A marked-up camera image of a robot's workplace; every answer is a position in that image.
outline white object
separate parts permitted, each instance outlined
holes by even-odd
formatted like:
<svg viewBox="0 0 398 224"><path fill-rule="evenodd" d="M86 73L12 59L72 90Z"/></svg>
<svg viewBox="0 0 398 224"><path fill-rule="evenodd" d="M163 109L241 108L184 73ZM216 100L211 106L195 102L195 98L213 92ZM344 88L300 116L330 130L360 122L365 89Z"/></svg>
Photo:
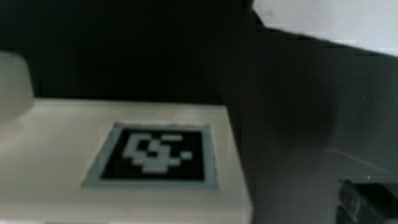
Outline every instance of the white object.
<svg viewBox="0 0 398 224"><path fill-rule="evenodd" d="M31 103L26 62L15 54L0 52L0 129L26 113Z"/></svg>
<svg viewBox="0 0 398 224"><path fill-rule="evenodd" d="M266 27L398 56L394 0L255 0Z"/></svg>
<svg viewBox="0 0 398 224"><path fill-rule="evenodd" d="M248 224L221 106L37 100L19 122L17 140L0 142L0 223ZM81 187L115 122L209 126L216 188Z"/></svg>

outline black wall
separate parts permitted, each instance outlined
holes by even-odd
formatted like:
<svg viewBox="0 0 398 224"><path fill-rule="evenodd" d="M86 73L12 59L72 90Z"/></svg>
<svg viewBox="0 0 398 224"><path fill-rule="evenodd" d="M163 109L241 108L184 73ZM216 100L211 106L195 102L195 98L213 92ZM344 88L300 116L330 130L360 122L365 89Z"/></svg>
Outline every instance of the black wall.
<svg viewBox="0 0 398 224"><path fill-rule="evenodd" d="M37 97L225 104L253 187L264 153L394 150L398 59L264 29L248 4L1 0L0 49Z"/></svg>

